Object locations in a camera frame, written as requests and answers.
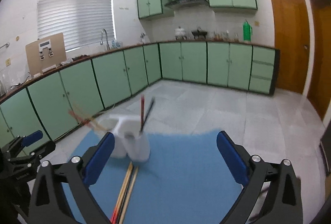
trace wooden chopstick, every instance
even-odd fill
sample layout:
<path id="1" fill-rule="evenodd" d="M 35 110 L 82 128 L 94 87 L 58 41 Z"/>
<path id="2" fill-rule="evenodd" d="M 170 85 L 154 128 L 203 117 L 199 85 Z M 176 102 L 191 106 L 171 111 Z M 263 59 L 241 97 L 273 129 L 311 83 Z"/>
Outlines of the wooden chopstick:
<path id="1" fill-rule="evenodd" d="M 124 202 L 124 206 L 123 206 L 123 211 L 122 211 L 121 216 L 120 216 L 119 224 L 123 224 L 125 213 L 126 213 L 126 210 L 127 210 L 127 206 L 129 204 L 131 193 L 132 193 L 132 190 L 133 190 L 133 186 L 134 186 L 134 183 L 135 183 L 136 178 L 137 178 L 138 170 L 139 170 L 139 166 L 136 166 L 135 169 L 134 169 L 134 174 L 132 176 L 129 191 L 127 193 L 127 197 L 125 197 L 125 202 Z"/>
<path id="2" fill-rule="evenodd" d="M 130 177 L 131 177 L 131 174 L 132 174 L 132 170 L 133 170 L 133 164 L 132 164 L 132 162 L 130 162 L 130 164 L 129 164 L 128 168 L 127 168 L 127 171 L 126 171 L 126 174 L 125 174 L 125 177 L 124 177 L 122 186 L 120 188 L 120 193 L 119 193 L 119 196 L 117 198 L 117 201 L 116 201 L 116 205 L 115 205 L 113 214 L 112 214 L 112 216 L 110 218 L 110 222 L 112 224 L 115 224 L 116 223 L 116 219 L 118 218 L 120 207 L 121 207 L 121 204 L 123 202 L 123 198 L 124 198 L 124 194 L 125 194 L 125 189 L 126 189 L 127 185 L 129 185 L 129 182 L 130 182 Z"/>

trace bottle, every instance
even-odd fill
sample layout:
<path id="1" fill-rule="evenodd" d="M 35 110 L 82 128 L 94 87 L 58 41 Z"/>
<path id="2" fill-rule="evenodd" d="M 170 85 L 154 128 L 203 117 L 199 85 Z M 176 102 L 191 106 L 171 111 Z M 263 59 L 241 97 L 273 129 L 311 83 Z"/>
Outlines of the bottle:
<path id="1" fill-rule="evenodd" d="M 253 34 L 252 27 L 248 24 L 247 20 L 245 20 L 243 24 L 243 34 L 244 34 L 244 41 L 251 41 L 251 35 Z"/>

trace countertop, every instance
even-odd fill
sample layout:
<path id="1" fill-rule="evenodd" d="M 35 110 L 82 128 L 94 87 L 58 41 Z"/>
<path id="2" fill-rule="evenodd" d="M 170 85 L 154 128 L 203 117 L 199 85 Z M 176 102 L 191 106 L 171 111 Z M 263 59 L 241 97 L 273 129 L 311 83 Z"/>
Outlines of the countertop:
<path id="1" fill-rule="evenodd" d="M 146 46 L 146 45 L 155 44 L 155 43 L 171 43 L 171 42 L 220 42 L 220 43 L 224 42 L 224 43 L 229 43 L 229 41 L 221 41 L 221 40 L 214 40 L 214 39 L 207 39 L 207 40 L 166 40 L 166 41 L 157 41 L 157 42 L 152 42 L 152 43 L 134 44 L 134 45 L 125 46 L 125 47 L 122 47 L 122 48 L 114 48 L 114 49 L 111 49 L 111 50 L 108 50 L 108 51 L 105 51 L 105 52 L 99 52 L 99 53 L 96 53 L 96 54 L 93 54 L 93 55 L 81 56 L 81 57 L 79 57 L 79 59 L 74 60 L 73 62 L 71 62 L 69 64 L 60 65 L 56 68 L 48 70 L 47 72 L 41 74 L 40 76 L 32 78 L 32 79 L 28 80 L 27 82 L 22 83 L 21 85 L 17 86 L 16 88 L 10 90 L 5 95 L 0 97 L 0 104 L 3 103 L 8 98 L 10 98 L 11 96 L 13 96 L 14 94 L 16 94 L 17 92 L 19 92 L 22 89 L 30 86 L 31 84 L 33 84 L 33 83 L 35 83 L 35 82 L 51 75 L 51 74 L 54 74 L 54 73 L 56 73 L 56 72 L 58 72 L 62 69 L 65 69 L 65 68 L 70 67 L 72 65 L 78 64 L 80 62 L 91 60 L 93 58 L 97 58 L 97 57 L 107 55 L 107 54 L 110 54 L 110 53 L 114 53 L 114 52 L 117 52 L 117 51 L 126 50 L 126 49 L 129 49 L 129 48 L 137 48 L 137 47 Z M 259 46 L 259 47 L 264 47 L 264 48 L 272 48 L 272 47 L 269 47 L 269 46 L 266 46 L 266 45 L 255 44 L 255 43 L 243 43 L 243 42 L 236 42 L 236 41 L 231 41 L 230 43 L 244 44 L 244 45 L 250 45 L 250 46 L 254 45 L 254 46 Z"/>

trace window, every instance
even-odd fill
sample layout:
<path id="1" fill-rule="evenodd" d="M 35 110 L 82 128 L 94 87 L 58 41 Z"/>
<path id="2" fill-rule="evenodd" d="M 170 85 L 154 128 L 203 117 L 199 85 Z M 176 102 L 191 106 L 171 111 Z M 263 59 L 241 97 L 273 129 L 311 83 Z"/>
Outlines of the window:
<path id="1" fill-rule="evenodd" d="M 63 33 L 66 51 L 116 38 L 112 0 L 39 0 L 38 38 Z"/>

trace wall switch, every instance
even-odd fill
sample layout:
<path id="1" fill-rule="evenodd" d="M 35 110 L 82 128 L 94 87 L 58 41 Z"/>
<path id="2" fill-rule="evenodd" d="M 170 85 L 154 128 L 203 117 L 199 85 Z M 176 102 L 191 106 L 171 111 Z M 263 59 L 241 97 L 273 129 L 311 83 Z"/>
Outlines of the wall switch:
<path id="1" fill-rule="evenodd" d="M 7 60 L 6 60 L 6 66 L 9 66 L 11 64 L 11 62 L 10 62 L 10 58 L 8 58 Z"/>

